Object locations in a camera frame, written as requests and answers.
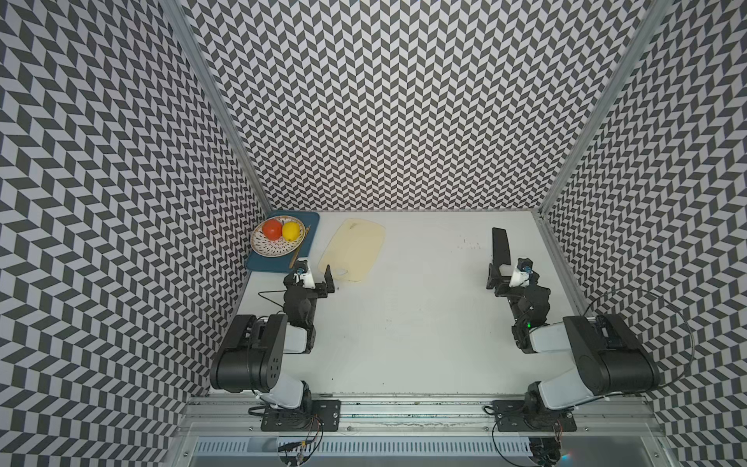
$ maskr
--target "mounting plate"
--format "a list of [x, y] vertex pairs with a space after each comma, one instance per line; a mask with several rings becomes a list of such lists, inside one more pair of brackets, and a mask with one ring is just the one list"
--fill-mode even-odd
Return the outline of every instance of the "mounting plate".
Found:
[[494, 400], [498, 431], [576, 431], [576, 421], [570, 410], [524, 413], [522, 400]]
[[[341, 402], [336, 399], [314, 400], [311, 402], [311, 413], [321, 420], [325, 432], [337, 431], [340, 407]], [[262, 416], [262, 431], [306, 431], [310, 427], [309, 416], [296, 410], [268, 407]]]

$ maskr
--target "plate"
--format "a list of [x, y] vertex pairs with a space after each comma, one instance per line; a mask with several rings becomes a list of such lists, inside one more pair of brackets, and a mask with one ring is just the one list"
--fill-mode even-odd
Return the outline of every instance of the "plate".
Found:
[[282, 235], [277, 240], [270, 240], [264, 236], [264, 233], [262, 233], [263, 222], [254, 229], [254, 232], [252, 232], [251, 244], [252, 250], [254, 250], [255, 253], [268, 258], [277, 258], [278, 256], [289, 254], [301, 245], [303, 238], [306, 237], [306, 227], [303, 225], [303, 222], [293, 216], [275, 216], [270, 219], [278, 220], [282, 225], [291, 221], [297, 223], [301, 226], [301, 235], [299, 235], [294, 241], [287, 241]]

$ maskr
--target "cable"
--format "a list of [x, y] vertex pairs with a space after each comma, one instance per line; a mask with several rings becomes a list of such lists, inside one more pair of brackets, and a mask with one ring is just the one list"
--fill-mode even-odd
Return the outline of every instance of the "cable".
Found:
[[[657, 386], [654, 389], [651, 389], [650, 391], [656, 391], [657, 389], [665, 388], [665, 387], [670, 386], [670, 385], [676, 383], [677, 381], [681, 380], [686, 374], [689, 374], [692, 371], [692, 363], [695, 361], [695, 339], [692, 337], [692, 328], [690, 328], [690, 325], [687, 322], [687, 319], [685, 319], [685, 315], [682, 312], [682, 310], [679, 309], [677, 306], [675, 306], [674, 303], [672, 303], [669, 300], [667, 300], [659, 292], [651, 291], [651, 290], [648, 290], [648, 289], [643, 288], [643, 287], [636, 287], [634, 285], [626, 285], [624, 287], [614, 288], [613, 290], [605, 292], [605, 293], [599, 295], [598, 297], [596, 297], [594, 300], [592, 300], [592, 302], [589, 304], [589, 306], [586, 307], [586, 310], [583, 312], [582, 316], [586, 316], [586, 313], [589, 312], [589, 310], [592, 308], [592, 305], [594, 305], [594, 303], [597, 303], [599, 301], [599, 299], [601, 299], [602, 297], [606, 297], [609, 294], [615, 294], [615, 293], [617, 293], [619, 291], [623, 291], [623, 290], [637, 290], [637, 291], [645, 292], [646, 294], [652, 294], [655, 297], [657, 297], [659, 300], [662, 300], [664, 303], [666, 303], [667, 305], [671, 306], [671, 308], [676, 313], [678, 313], [680, 315], [680, 318], [682, 318], [682, 322], [683, 322], [684, 326], [687, 328], [687, 333], [690, 336], [690, 358], [687, 361], [687, 365], [682, 370], [682, 372], [680, 372], [677, 376], [675, 376], [674, 378], [672, 378], [672, 381], [669, 381], [668, 383], [660, 384], [659, 386]], [[596, 309], [594, 311], [598, 315], [602, 314], [602, 313], [600, 313]]]
[[[314, 455], [314, 453], [317, 451], [317, 448], [319, 448], [319, 445], [324, 439], [324, 424], [321, 422], [321, 420], [316, 415], [310, 415], [310, 418], [311, 420], [309, 421], [309, 432], [306, 434], [306, 439], [303, 442], [299, 442], [299, 441], [289, 442], [278, 447], [278, 455], [280, 457], [280, 460], [287, 466], [291, 465], [290, 461], [293, 459], [293, 457], [290, 457], [287, 454], [280, 455], [281, 453], [287, 453], [288, 451], [292, 451], [293, 449], [298, 448], [299, 452], [296, 455], [295, 466], [299, 467], [307, 463], [309, 459], [311, 459], [311, 456]], [[316, 441], [317, 436], [319, 436], [320, 432], [321, 432], [321, 437], [319, 438], [319, 442], [317, 442], [314, 445], [314, 449], [311, 450], [311, 453], [308, 456], [304, 456], [303, 452], [306, 449], [306, 446], [309, 444], [309, 435], [311, 434], [311, 427], [313, 426], [312, 424], [313, 421], [317, 422], [317, 432], [316, 434], [314, 434], [314, 438], [311, 440], [311, 442], [313, 443]]]
[[495, 423], [493, 424], [493, 429], [492, 429], [492, 430], [491, 430], [491, 432], [490, 432], [490, 437], [491, 437], [491, 439], [493, 440], [493, 447], [494, 447], [494, 448], [495, 448], [495, 450], [496, 450], [496, 451], [497, 451], [497, 452], [498, 452], [498, 453], [500, 454], [500, 456], [501, 456], [501, 457], [503, 457], [503, 460], [505, 460], [506, 462], [508, 462], [509, 464], [511, 464], [511, 465], [512, 465], [512, 466], [514, 466], [514, 467], [539, 467], [539, 466], [538, 466], [537, 464], [535, 464], [535, 463], [532, 463], [532, 465], [531, 465], [531, 466], [520, 466], [519, 464], [515, 464], [515, 463], [511, 462], [510, 460], [508, 460], [508, 459], [507, 459], [507, 458], [506, 458], [506, 457], [505, 457], [505, 456], [503, 455], [503, 453], [502, 453], [502, 452], [500, 452], [500, 449], [498, 449], [498, 445], [497, 445], [497, 444], [495, 444], [495, 428], [496, 428], [497, 426], [498, 426], [498, 422], [496, 421], [496, 422], [495, 422]]
[[270, 408], [269, 405], [250, 407], [247, 410], [247, 415], [251, 415], [252, 417], [264, 417], [264, 411], [269, 408]]
[[272, 300], [262, 295], [262, 294], [272, 294], [274, 292], [285, 292], [285, 291], [284, 290], [265, 290], [265, 291], [257, 292], [257, 295], [259, 295], [260, 297], [264, 298], [267, 301], [275, 303], [277, 306], [279, 306], [282, 309], [282, 305], [280, 303], [277, 303], [275, 300]]

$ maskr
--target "blue cutting board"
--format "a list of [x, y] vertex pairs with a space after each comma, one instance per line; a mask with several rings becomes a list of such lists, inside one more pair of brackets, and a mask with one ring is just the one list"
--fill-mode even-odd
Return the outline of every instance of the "blue cutting board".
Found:
[[[314, 235], [316, 235], [317, 228], [319, 227], [319, 213], [308, 211], [273, 211], [269, 216], [267, 216], [267, 219], [282, 215], [297, 217], [298, 220], [303, 222], [305, 228], [311, 228], [309, 236], [304, 239], [303, 244], [301, 244], [301, 251], [298, 252], [299, 258], [308, 256], [309, 251], [311, 250], [311, 243], [314, 241]], [[266, 256], [258, 255], [252, 251], [249, 254], [249, 258], [247, 258], [247, 261], [244, 263], [244, 266], [246, 266], [248, 270], [256, 270], [263, 273], [287, 274], [291, 271], [290, 263], [293, 254], [294, 252], [290, 252], [284, 256], [267, 258]]]

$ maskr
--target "metal vent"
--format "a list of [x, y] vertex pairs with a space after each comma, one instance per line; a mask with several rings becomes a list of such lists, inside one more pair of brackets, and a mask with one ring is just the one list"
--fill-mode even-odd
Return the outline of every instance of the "metal vent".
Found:
[[[303, 437], [283, 436], [200, 436], [196, 456], [276, 456], [277, 447]], [[495, 440], [505, 457], [531, 455], [529, 439], [500, 436]], [[289, 451], [288, 455], [298, 450]], [[398, 456], [398, 457], [493, 457], [497, 456], [489, 436], [355, 436], [355, 439], [322, 441], [314, 453], [320, 457]]]

